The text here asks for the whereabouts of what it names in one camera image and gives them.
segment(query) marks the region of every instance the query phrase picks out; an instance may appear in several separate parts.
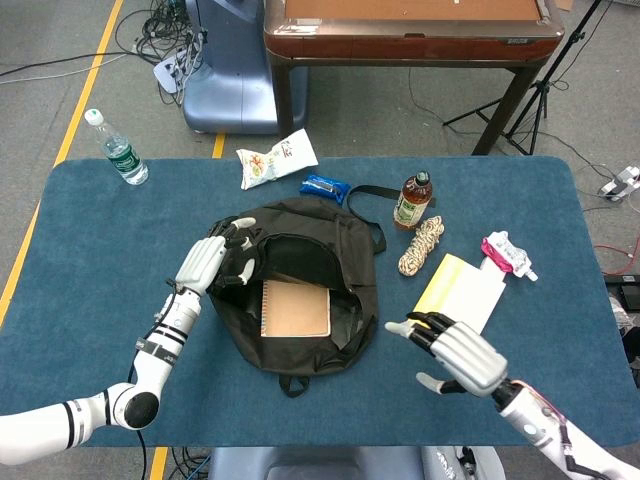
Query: floor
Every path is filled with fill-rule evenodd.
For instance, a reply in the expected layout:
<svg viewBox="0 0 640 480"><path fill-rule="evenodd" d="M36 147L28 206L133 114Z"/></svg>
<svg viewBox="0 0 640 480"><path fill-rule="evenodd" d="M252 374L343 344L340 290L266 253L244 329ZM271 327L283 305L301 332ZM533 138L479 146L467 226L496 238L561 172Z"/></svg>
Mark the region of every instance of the floor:
<svg viewBox="0 0 640 480"><path fill-rule="evenodd" d="M575 0L573 11L563 14L568 31L577 25L589 3ZM127 0L118 18L147 5L146 0ZM99 0L0 0L0 71L94 52L112 6L112 2ZM139 26L135 22L129 25L121 34L133 41ZM549 118L542 124L543 131L570 143L590 161L606 163L615 172L638 165L638 25L640 8L611 6L592 41L565 76L570 89L551 91ZM115 50L111 39L107 51ZM32 75L60 74L90 64L88 58L40 67L21 72L24 75L1 77L0 83ZM4 112L0 116L0 285L9 277L86 77L82 73L0 84L0 111ZM413 71L412 86L418 103L447 118L499 97L509 79L506 71L424 69ZM442 129L433 115L412 103L407 82L405 68L314 69L307 130L318 156L446 156L471 152L478 135ZM100 108L129 136L143 157L212 156L214 136L194 133L179 109L163 105L150 66L133 56L100 68L87 106ZM368 129L361 128L364 115L368 117ZM457 125L468 132L482 127L477 118ZM275 136L230 135L224 156L233 157L237 148L267 151L275 141ZM581 190L594 193L603 183L584 168L585 163L578 156L552 137L539 137L536 152L566 160ZM517 152L501 141L495 154L502 153ZM82 121L67 158L72 161L99 155L91 132ZM640 210L640 193L632 199ZM585 209L607 206L604 200L584 194L581 200ZM623 249L630 249L635 243L639 215L627 202L613 209L585 212L594 244L608 243ZM603 270L618 269L628 260L606 252L598 252L598 258ZM640 264L636 264L634 272L640 273ZM640 466L640 444L613 451ZM510 479L564 478L532 448L500 448L499 453ZM165 478L172 469L170 465L171 461ZM140 449L77 449L20 467L0 466L0 478L139 478L141 466Z"/></svg>

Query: table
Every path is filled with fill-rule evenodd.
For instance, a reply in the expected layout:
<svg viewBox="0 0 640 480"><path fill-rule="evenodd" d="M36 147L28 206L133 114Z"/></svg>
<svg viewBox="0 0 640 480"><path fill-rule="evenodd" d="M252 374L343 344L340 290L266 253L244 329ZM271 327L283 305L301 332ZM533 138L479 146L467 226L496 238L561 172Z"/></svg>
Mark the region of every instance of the table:
<svg viewBox="0 0 640 480"><path fill-rule="evenodd" d="M124 183L106 160L65 162L42 198L19 284L0 330L0 414L102 391L123 381L135 340L153 322L186 252L217 219L298 195L309 171L241 191L237 160L151 160L149 180ZM394 201L356 196L381 222L388 249L376 257L380 322L348 370L314 377L287 398L277 375L248 364L213 311L202 314L169 378L148 445L509 445L521 438L489 399L438 397L415 381L445 373L383 328L411 310L446 253L473 265L480 240L508 229L540 276L513 276L485 329L510 362L594 440L640 437L640 406L580 211L571 173L548 157L321 159L314 170L398 187L427 168L445 233L414 278L397 272L411 234L392 225ZM473 182L460 172L473 172ZM100 429L91 445L137 438Z"/></svg>
<svg viewBox="0 0 640 480"><path fill-rule="evenodd" d="M564 35L553 0L267 0L264 38L281 137L299 65L506 68L515 75L474 155L486 155Z"/></svg>

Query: white robotic arm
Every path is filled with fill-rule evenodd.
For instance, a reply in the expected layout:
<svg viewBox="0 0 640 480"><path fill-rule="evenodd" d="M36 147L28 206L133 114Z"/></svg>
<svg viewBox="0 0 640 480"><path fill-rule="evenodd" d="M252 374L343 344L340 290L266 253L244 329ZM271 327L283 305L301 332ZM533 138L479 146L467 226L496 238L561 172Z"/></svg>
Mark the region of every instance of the white robotic arm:
<svg viewBox="0 0 640 480"><path fill-rule="evenodd" d="M200 314L200 297L214 280L228 285L246 284L251 278L253 259L240 275L216 277L228 248L251 246L248 238L232 237L254 223L253 218L235 220L191 248L176 275L175 292L167 297L153 328L136 342L135 384L129 379L93 397L0 416L0 464L17 465L75 447L104 425L129 430L148 426L158 413L162 388Z"/></svg>
<svg viewBox="0 0 640 480"><path fill-rule="evenodd" d="M455 380L426 373L417 380L437 394L491 396L500 415L572 480L637 480L640 470L591 440L547 399L524 382L507 378L507 360L463 322L439 313L411 312L404 323L387 323L431 354Z"/></svg>

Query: blue packet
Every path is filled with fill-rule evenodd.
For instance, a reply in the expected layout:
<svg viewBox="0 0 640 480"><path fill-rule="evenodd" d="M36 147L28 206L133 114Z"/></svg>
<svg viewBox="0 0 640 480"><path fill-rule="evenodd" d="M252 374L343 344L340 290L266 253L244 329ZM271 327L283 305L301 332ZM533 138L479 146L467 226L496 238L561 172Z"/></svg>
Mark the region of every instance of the blue packet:
<svg viewBox="0 0 640 480"><path fill-rule="evenodd" d="M311 193L321 197L333 198L338 205L342 205L349 190L351 190L351 185L348 183L320 175L309 175L300 185L300 193Z"/></svg>

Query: yellow notepad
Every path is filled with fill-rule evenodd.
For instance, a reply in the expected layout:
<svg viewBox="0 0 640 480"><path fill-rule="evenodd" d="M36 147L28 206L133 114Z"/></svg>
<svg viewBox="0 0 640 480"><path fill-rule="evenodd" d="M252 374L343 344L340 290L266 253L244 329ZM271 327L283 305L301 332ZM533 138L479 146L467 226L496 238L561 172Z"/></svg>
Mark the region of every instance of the yellow notepad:
<svg viewBox="0 0 640 480"><path fill-rule="evenodd" d="M267 280L262 287L263 337L326 337L331 334L329 289Z"/></svg>
<svg viewBox="0 0 640 480"><path fill-rule="evenodd" d="M447 253L414 310L443 313L482 333L504 287L495 276Z"/></svg>

